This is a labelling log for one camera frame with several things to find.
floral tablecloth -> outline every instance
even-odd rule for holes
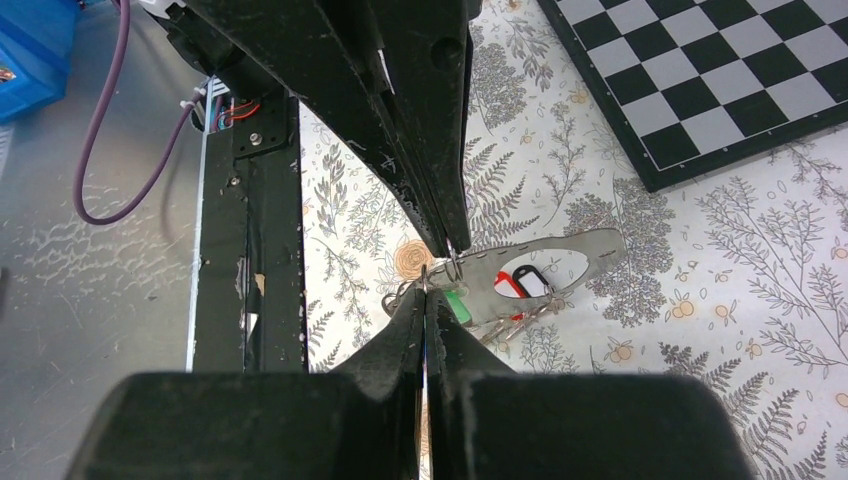
[[[848,130],[650,195],[535,2],[487,0],[471,28],[474,248],[614,227],[629,250],[495,353],[518,371],[697,377],[763,478],[848,478]],[[301,121],[321,371],[372,338],[383,295],[433,259],[344,143],[305,109]],[[556,272],[555,257],[536,266]]]

red wire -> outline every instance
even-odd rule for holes
[[[230,109],[228,109],[228,110],[224,110],[223,112],[219,113],[219,114],[215,117],[215,124],[216,124],[216,125],[218,124],[218,120],[220,120],[222,116],[224,116],[224,115],[232,115],[232,114],[233,114],[236,110],[241,110],[242,108],[247,108],[247,107],[249,107],[249,106],[251,106],[251,105],[253,105],[253,101],[252,101],[252,100],[251,100],[250,102],[245,103],[244,105],[239,105],[238,107],[233,107],[233,108],[230,108]]]
[[[250,117],[251,115],[253,115],[257,111],[259,111],[260,106],[261,105],[257,105],[255,107],[253,107],[253,110],[245,113],[244,115],[233,115],[232,117],[230,117],[230,122],[232,122],[233,120],[244,120],[245,118]]]

blue plastic box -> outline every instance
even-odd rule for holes
[[[75,0],[0,0],[0,123],[65,96],[79,11]]]

chessboard border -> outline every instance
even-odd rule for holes
[[[607,88],[603,76],[594,68],[589,53],[583,48],[574,29],[565,19],[556,0],[538,0],[551,27],[565,47],[577,71],[586,82],[595,102],[606,117],[607,123],[618,138],[630,164],[636,170],[649,192],[671,187],[699,175],[709,173],[745,158],[767,152],[773,148],[810,135],[828,127],[848,122],[848,101],[841,102],[821,112],[795,120],[748,137],[727,147],[727,151],[714,151],[686,160],[683,163],[659,170],[636,132],[629,126],[624,111]],[[632,159],[641,158],[640,162]]]

orange flower pattern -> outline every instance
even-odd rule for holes
[[[421,277],[421,267],[433,267],[433,255],[421,240],[412,240],[395,251],[395,270],[407,281]]]

